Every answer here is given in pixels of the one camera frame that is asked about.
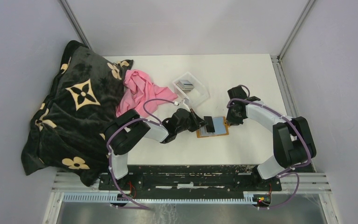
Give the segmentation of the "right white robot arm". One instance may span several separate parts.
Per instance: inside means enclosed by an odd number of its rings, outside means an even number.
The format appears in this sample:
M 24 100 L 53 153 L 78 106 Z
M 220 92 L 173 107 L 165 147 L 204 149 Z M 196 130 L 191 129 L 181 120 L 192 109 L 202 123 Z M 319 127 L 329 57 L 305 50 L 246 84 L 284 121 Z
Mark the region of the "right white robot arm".
M 227 93 L 229 126 L 238 126 L 245 119 L 251 119 L 272 133 L 273 155 L 251 172 L 250 183 L 255 190 L 263 190 L 272 178 L 285 176 L 311 163 L 317 151 L 306 118 L 282 115 L 258 97 L 250 96 L 244 85 L 233 87 Z

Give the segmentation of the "black vip card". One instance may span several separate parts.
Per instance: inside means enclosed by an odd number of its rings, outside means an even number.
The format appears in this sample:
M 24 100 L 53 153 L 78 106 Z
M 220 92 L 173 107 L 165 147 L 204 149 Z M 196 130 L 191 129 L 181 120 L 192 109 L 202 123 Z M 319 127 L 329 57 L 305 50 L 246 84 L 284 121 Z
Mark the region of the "black vip card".
M 204 120 L 206 122 L 205 128 L 207 133 L 214 133 L 215 127 L 213 123 L 213 117 L 212 116 L 204 116 Z

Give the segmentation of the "white plastic tray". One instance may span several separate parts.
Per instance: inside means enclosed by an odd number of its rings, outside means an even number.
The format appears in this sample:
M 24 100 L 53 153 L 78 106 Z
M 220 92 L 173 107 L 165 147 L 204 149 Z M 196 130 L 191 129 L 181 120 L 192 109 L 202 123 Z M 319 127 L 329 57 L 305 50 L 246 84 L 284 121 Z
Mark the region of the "white plastic tray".
M 210 98 L 207 87 L 192 73 L 186 72 L 172 81 L 175 93 L 191 108 L 197 108 Z

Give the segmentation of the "stack of credit cards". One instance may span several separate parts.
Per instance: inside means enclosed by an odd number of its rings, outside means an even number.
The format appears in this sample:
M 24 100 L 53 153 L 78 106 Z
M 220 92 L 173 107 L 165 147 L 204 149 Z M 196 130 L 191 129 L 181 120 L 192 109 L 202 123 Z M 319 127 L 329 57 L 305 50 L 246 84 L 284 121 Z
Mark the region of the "stack of credit cards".
M 194 85 L 188 80 L 179 80 L 177 86 L 183 91 L 191 91 L 194 89 Z

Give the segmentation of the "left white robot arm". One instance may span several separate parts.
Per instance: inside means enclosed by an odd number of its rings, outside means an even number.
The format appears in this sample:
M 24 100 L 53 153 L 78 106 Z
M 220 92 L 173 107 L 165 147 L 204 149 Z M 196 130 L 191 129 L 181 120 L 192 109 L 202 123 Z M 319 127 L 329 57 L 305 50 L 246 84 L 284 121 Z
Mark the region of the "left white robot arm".
M 118 190 L 127 186 L 128 153 L 143 138 L 166 144 L 175 140 L 181 132 L 195 132 L 206 125 L 207 122 L 192 109 L 179 108 L 161 123 L 142 118 L 134 109 L 125 112 L 104 130 L 111 185 Z

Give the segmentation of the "yellow leather card holder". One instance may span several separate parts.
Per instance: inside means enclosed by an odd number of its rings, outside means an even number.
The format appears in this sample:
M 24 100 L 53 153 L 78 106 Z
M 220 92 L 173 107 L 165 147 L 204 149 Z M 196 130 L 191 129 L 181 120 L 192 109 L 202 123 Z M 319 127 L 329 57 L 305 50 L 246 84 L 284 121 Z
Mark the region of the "yellow leather card holder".
M 206 125 L 197 130 L 197 138 L 218 137 L 229 135 L 226 117 L 204 116 Z

